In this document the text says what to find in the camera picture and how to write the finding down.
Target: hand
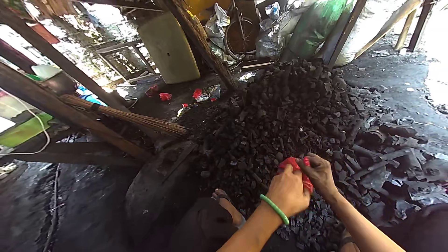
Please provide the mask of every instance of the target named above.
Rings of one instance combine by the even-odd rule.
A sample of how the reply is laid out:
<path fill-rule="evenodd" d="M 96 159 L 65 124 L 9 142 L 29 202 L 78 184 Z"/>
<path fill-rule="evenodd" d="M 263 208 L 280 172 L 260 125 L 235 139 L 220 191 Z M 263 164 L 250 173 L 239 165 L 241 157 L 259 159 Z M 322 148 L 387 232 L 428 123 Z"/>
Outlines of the hand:
<path fill-rule="evenodd" d="M 303 188 L 302 172 L 293 173 L 293 166 L 286 165 L 284 172 L 272 179 L 266 197 L 290 217 L 308 208 L 311 193 Z"/>
<path fill-rule="evenodd" d="M 330 162 L 313 153 L 308 153 L 310 165 L 306 166 L 302 159 L 296 159 L 300 169 L 308 175 L 317 191 L 324 197 L 329 197 L 338 192 L 332 175 L 332 167 Z"/>

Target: white cord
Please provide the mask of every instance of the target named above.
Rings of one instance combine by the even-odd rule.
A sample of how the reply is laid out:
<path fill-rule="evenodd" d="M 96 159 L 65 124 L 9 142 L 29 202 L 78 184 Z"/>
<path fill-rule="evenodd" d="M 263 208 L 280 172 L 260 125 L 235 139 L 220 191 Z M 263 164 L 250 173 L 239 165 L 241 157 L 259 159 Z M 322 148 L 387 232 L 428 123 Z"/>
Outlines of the white cord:
<path fill-rule="evenodd" d="M 43 133 L 45 134 L 46 138 L 47 138 L 47 142 L 45 143 L 45 145 L 38 151 L 36 152 L 28 152 L 28 153 L 6 153 L 6 154 L 0 154 L 0 156 L 6 156 L 6 155 L 31 155 L 31 154 L 37 154 L 39 152 L 42 152 L 49 144 L 50 144 L 50 135 L 48 134 L 48 132 L 45 130 L 45 125 L 43 124 L 42 119 L 40 119 L 40 117 L 38 117 L 33 111 L 31 111 L 31 109 L 29 109 L 19 98 L 13 96 L 12 94 L 10 94 L 9 92 L 7 92 L 6 90 L 2 89 L 3 92 L 7 93 L 8 95 L 10 95 L 12 98 L 16 99 L 20 104 L 22 104 L 26 110 L 28 110 L 28 112 L 30 112 L 30 114 L 32 114 L 35 118 L 37 118 L 37 120 L 40 122 L 40 125 L 42 126 L 42 130 Z"/>

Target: foot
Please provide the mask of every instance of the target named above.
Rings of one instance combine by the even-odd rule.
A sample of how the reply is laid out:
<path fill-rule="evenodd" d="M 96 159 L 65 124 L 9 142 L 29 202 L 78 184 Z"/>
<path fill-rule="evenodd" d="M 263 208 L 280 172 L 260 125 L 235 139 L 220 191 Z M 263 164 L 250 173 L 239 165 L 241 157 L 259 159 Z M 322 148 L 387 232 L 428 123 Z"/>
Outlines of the foot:
<path fill-rule="evenodd" d="M 243 215 L 225 198 L 219 198 L 219 195 L 227 195 L 222 189 L 216 188 L 215 192 L 212 193 L 211 197 L 215 200 L 219 199 L 219 204 L 224 209 L 226 209 L 232 216 L 232 224 L 236 227 L 240 227 L 245 221 Z"/>
<path fill-rule="evenodd" d="M 344 232 L 342 232 L 342 239 L 346 237 L 352 237 L 352 236 L 347 230 L 344 230 Z M 340 248 L 340 252 L 361 252 L 361 251 L 359 250 L 358 246 L 356 246 L 355 243 L 349 242 L 342 245 L 342 247 Z"/>

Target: green bracelet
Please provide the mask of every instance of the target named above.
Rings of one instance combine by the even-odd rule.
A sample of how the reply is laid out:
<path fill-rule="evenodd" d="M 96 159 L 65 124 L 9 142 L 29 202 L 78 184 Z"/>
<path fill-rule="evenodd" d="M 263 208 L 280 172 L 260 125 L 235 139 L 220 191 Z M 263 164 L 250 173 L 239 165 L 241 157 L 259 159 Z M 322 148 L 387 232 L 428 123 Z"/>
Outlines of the green bracelet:
<path fill-rule="evenodd" d="M 263 194 L 260 194 L 260 199 L 266 201 L 266 203 L 268 205 L 270 205 L 272 207 L 272 209 L 274 209 L 274 211 L 280 216 L 280 218 L 283 220 L 283 222 L 285 223 L 285 225 L 289 225 L 289 219 L 286 216 L 286 214 L 284 212 L 282 212 L 282 210 L 280 210 L 280 208 L 278 206 L 276 206 L 274 204 L 274 202 L 272 202 L 268 197 L 264 196 Z"/>

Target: bicycle wheel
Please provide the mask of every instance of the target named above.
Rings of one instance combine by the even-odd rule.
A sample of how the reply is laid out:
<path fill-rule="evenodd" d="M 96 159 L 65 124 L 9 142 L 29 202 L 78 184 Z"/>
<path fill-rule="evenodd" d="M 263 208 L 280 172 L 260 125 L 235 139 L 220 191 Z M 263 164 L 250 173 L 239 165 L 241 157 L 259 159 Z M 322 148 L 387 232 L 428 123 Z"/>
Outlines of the bicycle wheel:
<path fill-rule="evenodd" d="M 237 61 L 242 61 L 242 57 L 238 57 L 237 54 L 245 53 L 245 49 L 249 46 L 249 42 L 255 36 L 254 25 L 252 21 L 246 17 L 241 19 L 241 26 L 243 28 L 243 36 L 241 35 L 241 28 L 238 24 L 238 20 L 233 20 L 225 30 L 224 34 L 224 46 L 227 53 Z"/>

